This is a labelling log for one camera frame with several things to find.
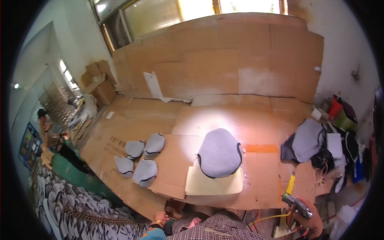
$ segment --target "orange tape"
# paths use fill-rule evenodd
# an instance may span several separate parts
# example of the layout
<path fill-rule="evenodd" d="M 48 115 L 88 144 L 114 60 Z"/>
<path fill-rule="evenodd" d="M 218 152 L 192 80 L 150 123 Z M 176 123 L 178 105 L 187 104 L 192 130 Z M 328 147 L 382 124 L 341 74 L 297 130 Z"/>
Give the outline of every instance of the orange tape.
<path fill-rule="evenodd" d="M 259 144 L 250 144 L 250 145 L 245 145 L 245 151 L 246 152 L 259 152 L 259 153 L 278 153 L 277 146 L 274 144 L 264 144 L 264 145 L 259 145 Z"/>

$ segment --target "white wall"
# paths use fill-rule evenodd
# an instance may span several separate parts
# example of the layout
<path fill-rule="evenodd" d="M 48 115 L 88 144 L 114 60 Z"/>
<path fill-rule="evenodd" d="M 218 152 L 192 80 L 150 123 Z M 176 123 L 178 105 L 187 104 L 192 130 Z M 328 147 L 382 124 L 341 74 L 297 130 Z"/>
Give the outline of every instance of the white wall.
<path fill-rule="evenodd" d="M 373 132 L 372 109 L 379 76 L 363 29 L 342 0 L 296 2 L 308 10 L 308 30 L 324 37 L 323 64 L 315 102 L 333 94 L 342 97 L 354 108 L 360 125 L 358 136 L 367 143 Z M 351 71 L 357 70 L 359 64 L 361 79 L 355 81 Z"/>
<path fill-rule="evenodd" d="M 48 1 L 33 23 L 24 44 L 49 22 L 53 22 L 61 55 L 76 80 L 79 81 L 84 74 L 85 66 L 100 60 L 108 62 L 117 79 L 113 60 L 88 0 Z"/>

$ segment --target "plaid shirt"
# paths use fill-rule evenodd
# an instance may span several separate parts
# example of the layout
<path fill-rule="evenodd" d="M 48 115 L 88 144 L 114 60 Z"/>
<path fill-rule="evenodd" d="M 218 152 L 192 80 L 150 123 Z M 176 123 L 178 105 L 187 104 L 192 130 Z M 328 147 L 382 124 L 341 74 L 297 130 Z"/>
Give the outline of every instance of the plaid shirt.
<path fill-rule="evenodd" d="M 250 232 L 243 222 L 234 220 L 226 214 L 218 213 L 207 218 L 203 223 L 188 228 L 193 217 L 177 220 L 172 226 L 170 239 L 231 239 L 231 240 L 264 240 L 263 235 Z"/>

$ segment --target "ceiling light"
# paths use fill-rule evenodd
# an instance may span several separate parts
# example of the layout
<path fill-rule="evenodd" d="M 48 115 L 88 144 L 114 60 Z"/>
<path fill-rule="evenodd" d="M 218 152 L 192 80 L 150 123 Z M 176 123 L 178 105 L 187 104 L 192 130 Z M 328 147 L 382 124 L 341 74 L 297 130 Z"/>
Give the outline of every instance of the ceiling light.
<path fill-rule="evenodd" d="M 105 4 L 100 4 L 100 5 L 97 5 L 97 11 L 98 12 L 101 12 L 101 11 L 103 11 L 104 9 L 105 9 L 105 7 L 106 7 L 107 5 L 105 5 Z"/>

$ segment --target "foam cushion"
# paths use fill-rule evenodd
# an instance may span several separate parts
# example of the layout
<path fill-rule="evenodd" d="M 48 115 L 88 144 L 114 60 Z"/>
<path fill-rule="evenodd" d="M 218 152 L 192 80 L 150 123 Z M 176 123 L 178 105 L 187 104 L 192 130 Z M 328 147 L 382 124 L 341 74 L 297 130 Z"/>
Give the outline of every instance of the foam cushion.
<path fill-rule="evenodd" d="M 222 128 L 207 133 L 197 156 L 201 171 L 210 178 L 227 177 L 242 162 L 240 143 Z"/>
<path fill-rule="evenodd" d="M 133 181 L 139 184 L 140 187 L 149 187 L 155 177 L 157 176 L 157 164 L 155 161 L 150 159 L 142 159 L 133 174 Z"/>
<path fill-rule="evenodd" d="M 130 159 L 126 159 L 124 157 L 118 157 L 115 156 L 115 163 L 116 167 L 118 168 L 119 172 L 125 176 L 130 177 L 133 174 L 133 166 L 134 163 Z"/>
<path fill-rule="evenodd" d="M 165 138 L 161 133 L 152 134 L 145 145 L 144 156 L 155 157 L 163 150 L 165 142 Z"/>
<path fill-rule="evenodd" d="M 127 142 L 125 145 L 125 151 L 128 153 L 127 158 L 136 159 L 141 157 L 144 151 L 144 145 L 143 140 Z"/>

